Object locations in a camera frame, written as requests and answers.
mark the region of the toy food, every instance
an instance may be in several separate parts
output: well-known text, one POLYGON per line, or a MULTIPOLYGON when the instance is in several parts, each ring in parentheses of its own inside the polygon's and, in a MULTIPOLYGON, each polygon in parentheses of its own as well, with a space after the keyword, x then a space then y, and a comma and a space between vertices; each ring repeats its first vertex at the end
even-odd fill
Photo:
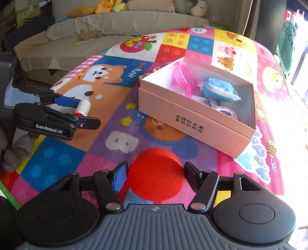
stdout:
POLYGON ((223 102, 241 100, 231 83, 215 78, 204 78, 198 84, 204 97, 223 102))
POLYGON ((74 115, 88 116, 91 108, 91 103, 88 100, 81 100, 74 112, 74 115))
POLYGON ((238 120, 238 117, 237 117, 236 113, 233 110, 229 109, 229 108, 222 107, 222 106, 217 106, 214 109, 216 109, 217 111, 220 111, 221 113, 224 113, 227 116, 232 117, 233 119, 238 120))
POLYGON ((191 98, 192 91, 197 89, 197 81, 190 68, 182 61, 177 62, 173 67, 172 74, 178 86, 185 89, 185 96, 191 98))

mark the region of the yellow square pattern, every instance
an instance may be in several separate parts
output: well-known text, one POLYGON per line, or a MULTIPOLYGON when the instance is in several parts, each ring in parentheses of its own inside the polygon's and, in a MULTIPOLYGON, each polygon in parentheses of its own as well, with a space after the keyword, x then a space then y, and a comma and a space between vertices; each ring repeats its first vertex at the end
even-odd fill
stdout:
POLYGON ((161 44, 187 49, 189 34, 167 32, 161 44))
POLYGON ((214 29, 214 34, 215 40, 225 42, 231 44, 232 46, 237 46, 257 54, 257 48, 255 44, 251 39, 247 37, 241 36, 233 32, 217 29, 214 29))
MULTIPOLYGON (((34 152, 36 151, 36 149, 39 147, 39 145, 42 143, 42 141, 45 139, 45 135, 40 135, 39 138, 37 138, 34 142, 33 148, 32 148, 32 153, 31 156, 34 154, 34 152)), ((23 171, 24 167, 26 166, 26 164, 28 163, 28 161, 30 160, 31 156, 27 159, 24 159, 21 161, 20 166, 16 169, 16 172, 20 175, 21 172, 23 171)))
MULTIPOLYGON (((276 195, 279 199, 283 200, 283 195, 276 195)), ((214 206, 216 207, 218 203, 228 199, 231 197, 231 191, 218 191, 216 195, 216 199, 214 202, 214 206)))

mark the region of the stuffed animal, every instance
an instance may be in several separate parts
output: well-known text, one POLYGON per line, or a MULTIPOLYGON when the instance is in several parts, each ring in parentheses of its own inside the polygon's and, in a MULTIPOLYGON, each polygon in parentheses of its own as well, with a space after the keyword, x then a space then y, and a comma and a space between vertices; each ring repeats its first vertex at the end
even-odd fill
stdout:
POLYGON ((7 136, 5 134, 5 131, 3 127, 0 127, 0 152, 1 150, 6 149, 7 144, 8 144, 8 141, 7 141, 7 136))
POLYGON ((198 0, 197 4, 190 9, 190 14, 195 17, 205 16, 209 5, 205 1, 198 0))
POLYGON ((83 41, 88 41, 90 39, 102 37, 102 35, 103 35, 102 30, 91 29, 90 31, 82 31, 79 34, 79 37, 83 41))
POLYGON ((174 0, 173 4, 177 13, 188 14, 196 2, 194 0, 174 0))
MULTIPOLYGON (((188 14, 188 13, 190 13, 191 8, 196 6, 196 0, 174 0, 173 4, 174 4, 174 8, 175 8, 177 13, 188 14)), ((205 8, 206 9, 205 13, 206 13, 207 9, 208 9, 208 4, 206 3, 206 5, 205 5, 205 4, 201 3, 200 6, 203 7, 203 8, 206 7, 205 8)), ((193 10, 193 14, 191 14, 191 15, 194 16, 195 14, 198 14, 200 9, 202 9, 202 8, 198 8, 196 11, 193 10)))
POLYGON ((95 9, 95 14, 111 12, 114 5, 114 0, 101 0, 95 9))
POLYGON ((112 11, 118 12, 121 10, 127 10, 126 3, 124 3, 122 0, 115 0, 115 5, 112 8, 112 11))
POLYGON ((118 11, 121 11, 121 10, 127 10, 126 6, 127 6, 127 3, 116 4, 113 7, 112 11, 118 12, 118 11))

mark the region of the pink plastic basket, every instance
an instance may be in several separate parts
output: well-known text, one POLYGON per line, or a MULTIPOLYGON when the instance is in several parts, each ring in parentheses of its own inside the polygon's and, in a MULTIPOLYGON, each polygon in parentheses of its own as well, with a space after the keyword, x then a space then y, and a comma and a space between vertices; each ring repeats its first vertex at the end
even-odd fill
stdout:
POLYGON ((190 68, 182 61, 177 62, 172 73, 176 83, 185 89, 185 95, 191 98, 192 91, 197 89, 197 81, 190 68))

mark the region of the red lid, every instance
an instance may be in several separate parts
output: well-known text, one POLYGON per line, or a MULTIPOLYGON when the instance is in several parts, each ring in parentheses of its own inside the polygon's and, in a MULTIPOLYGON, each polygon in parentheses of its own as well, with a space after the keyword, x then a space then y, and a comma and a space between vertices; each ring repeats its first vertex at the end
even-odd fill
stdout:
POLYGON ((166 157, 176 160, 182 166, 180 159, 174 153, 166 149, 163 149, 163 148, 149 148, 149 149, 143 150, 134 158, 134 162, 137 161, 139 158, 142 158, 144 156, 149 156, 149 155, 166 156, 166 157))
POLYGON ((180 159, 162 148, 142 151, 130 166, 128 184, 139 197, 164 201, 177 195, 185 181, 180 159))

